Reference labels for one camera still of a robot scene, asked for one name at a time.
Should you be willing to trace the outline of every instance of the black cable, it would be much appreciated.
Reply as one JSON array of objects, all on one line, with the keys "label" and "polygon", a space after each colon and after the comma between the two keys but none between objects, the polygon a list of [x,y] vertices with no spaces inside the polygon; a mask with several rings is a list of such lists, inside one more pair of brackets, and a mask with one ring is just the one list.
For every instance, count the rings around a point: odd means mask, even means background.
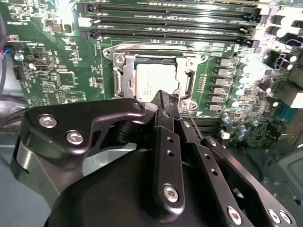
[{"label": "black cable", "polygon": [[7,60],[5,55],[2,56],[2,74],[1,74],[1,81],[0,81],[0,97],[3,95],[4,85],[6,81],[6,70],[7,70]]},{"label": "black cable", "polygon": [[7,41],[6,23],[0,13],[0,51],[4,48]]}]

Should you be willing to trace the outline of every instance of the hole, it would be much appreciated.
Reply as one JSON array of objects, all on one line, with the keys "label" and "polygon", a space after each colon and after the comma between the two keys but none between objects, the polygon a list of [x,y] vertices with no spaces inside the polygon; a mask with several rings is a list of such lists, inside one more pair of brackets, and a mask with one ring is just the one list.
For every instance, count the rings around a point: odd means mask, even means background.
[{"label": "hole", "polygon": [[295,203],[298,205],[298,206],[301,206],[302,205],[302,201],[299,200],[299,199],[294,199]]},{"label": "hole", "polygon": [[218,175],[217,171],[215,171],[214,169],[212,169],[212,173],[213,173],[213,175],[215,175],[215,176]]},{"label": "hole", "polygon": [[208,156],[208,154],[205,154],[204,156],[205,156],[206,159],[208,159],[208,160],[210,159],[210,157]]},{"label": "hole", "polygon": [[167,150],[166,153],[167,153],[168,156],[170,156],[170,157],[174,157],[174,156],[175,156],[170,150]]},{"label": "hole", "polygon": [[174,140],[173,140],[171,137],[167,137],[166,139],[167,139],[167,141],[170,142],[170,143],[173,143],[173,142],[174,142]]},{"label": "hole", "polygon": [[101,136],[101,131],[93,132],[93,138],[91,139],[91,147],[94,147]]}]

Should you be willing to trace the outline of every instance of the green circuit board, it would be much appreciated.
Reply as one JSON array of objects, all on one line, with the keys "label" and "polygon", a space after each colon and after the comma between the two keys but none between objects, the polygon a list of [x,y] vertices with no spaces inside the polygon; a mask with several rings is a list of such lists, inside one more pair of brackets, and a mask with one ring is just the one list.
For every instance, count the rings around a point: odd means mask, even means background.
[{"label": "green circuit board", "polygon": [[[284,10],[280,5],[296,8]],[[123,85],[120,80],[126,72],[117,71],[113,53],[106,53],[109,48],[120,52],[122,45],[137,45],[143,49],[123,49],[123,54],[137,59],[143,56],[142,65],[159,66],[161,58],[164,65],[177,70],[181,67],[176,64],[178,58],[203,58],[190,78],[190,95],[179,103],[181,116],[190,114],[203,131],[228,113],[233,127],[229,141],[238,141],[238,127],[244,125],[252,147],[264,145],[269,121],[277,119],[280,106],[285,109],[283,105],[273,108],[266,97],[275,97],[289,71],[280,68],[266,73],[269,68],[265,62],[272,50],[289,52],[271,31],[275,27],[273,19],[295,12],[300,12],[299,2],[0,0],[0,13],[9,34],[6,48],[15,58],[15,76],[29,105],[125,97],[126,91],[118,87]],[[150,45],[157,49],[149,50]],[[300,52],[292,54],[299,58]],[[250,67],[249,73],[241,69],[244,64]],[[133,76],[147,77],[135,72]],[[247,82],[240,83],[239,76]],[[267,94],[258,85],[269,82],[272,92]],[[134,90],[145,85],[137,82],[129,87]],[[160,88],[174,90],[165,83]],[[235,88],[241,90],[241,96]],[[134,92],[133,97],[138,95],[142,93]]]}]

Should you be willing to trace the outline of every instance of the black capacitor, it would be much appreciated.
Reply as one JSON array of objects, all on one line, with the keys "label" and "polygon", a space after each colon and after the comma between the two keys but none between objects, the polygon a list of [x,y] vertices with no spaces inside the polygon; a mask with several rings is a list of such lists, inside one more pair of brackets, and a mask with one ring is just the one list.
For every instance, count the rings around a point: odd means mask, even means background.
[{"label": "black capacitor", "polygon": [[279,65],[285,70],[291,70],[293,68],[293,65],[291,63],[284,60],[280,61]]},{"label": "black capacitor", "polygon": [[289,62],[291,62],[291,63],[297,61],[297,59],[298,59],[297,56],[294,56],[294,55],[292,55],[290,53],[284,54],[282,58],[285,59],[285,60],[287,60],[287,61],[289,61]]},{"label": "black capacitor", "polygon": [[259,88],[266,92],[266,93],[270,93],[271,92],[271,88],[268,86],[268,83],[262,83],[259,85]]},{"label": "black capacitor", "polygon": [[272,106],[272,107],[277,107],[279,105],[279,102],[275,100],[274,98],[268,96],[266,97],[266,101]]},{"label": "black capacitor", "polygon": [[230,126],[229,124],[224,124],[222,129],[227,132],[227,133],[231,133],[232,131],[232,126]]},{"label": "black capacitor", "polygon": [[273,89],[274,83],[275,83],[274,80],[270,79],[269,82],[268,82],[268,87],[269,87],[270,89]]}]

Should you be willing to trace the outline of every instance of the chip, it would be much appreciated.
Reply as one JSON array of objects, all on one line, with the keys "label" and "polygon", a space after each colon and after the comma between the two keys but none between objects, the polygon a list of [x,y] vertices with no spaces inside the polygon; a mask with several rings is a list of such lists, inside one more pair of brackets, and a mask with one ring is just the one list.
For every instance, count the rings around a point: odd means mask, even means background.
[{"label": "chip", "polygon": [[178,89],[176,66],[139,64],[136,70],[136,96],[140,102],[150,102],[159,90],[173,94]]},{"label": "chip", "polygon": [[250,90],[250,89],[246,89],[246,90],[244,91],[244,95],[246,95],[246,96],[251,95],[251,93],[252,93],[252,90]]}]

